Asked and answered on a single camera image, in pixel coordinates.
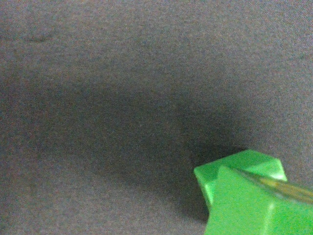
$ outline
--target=green star-shaped object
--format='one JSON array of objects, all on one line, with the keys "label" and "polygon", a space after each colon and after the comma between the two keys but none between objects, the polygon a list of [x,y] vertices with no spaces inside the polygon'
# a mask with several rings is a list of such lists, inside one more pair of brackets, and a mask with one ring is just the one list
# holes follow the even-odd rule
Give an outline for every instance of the green star-shaped object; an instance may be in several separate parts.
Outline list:
[{"label": "green star-shaped object", "polygon": [[204,235],[313,235],[313,192],[252,150],[195,168],[210,218]]}]

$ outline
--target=green plastic object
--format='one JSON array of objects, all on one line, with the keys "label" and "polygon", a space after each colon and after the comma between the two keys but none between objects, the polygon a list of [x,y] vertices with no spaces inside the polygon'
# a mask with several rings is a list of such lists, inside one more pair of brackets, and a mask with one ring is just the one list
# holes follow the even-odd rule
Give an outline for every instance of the green plastic object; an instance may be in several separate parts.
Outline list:
[{"label": "green plastic object", "polygon": [[313,235],[313,191],[288,183],[279,160],[247,150],[195,174],[212,202],[204,235]]}]

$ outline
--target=green plastic toy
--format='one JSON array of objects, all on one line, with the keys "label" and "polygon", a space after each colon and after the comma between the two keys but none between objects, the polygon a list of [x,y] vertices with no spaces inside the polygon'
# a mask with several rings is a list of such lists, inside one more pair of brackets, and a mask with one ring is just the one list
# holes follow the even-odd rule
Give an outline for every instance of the green plastic toy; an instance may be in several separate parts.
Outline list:
[{"label": "green plastic toy", "polygon": [[313,235],[313,191],[279,159],[246,150],[196,167],[210,216],[204,235]]}]

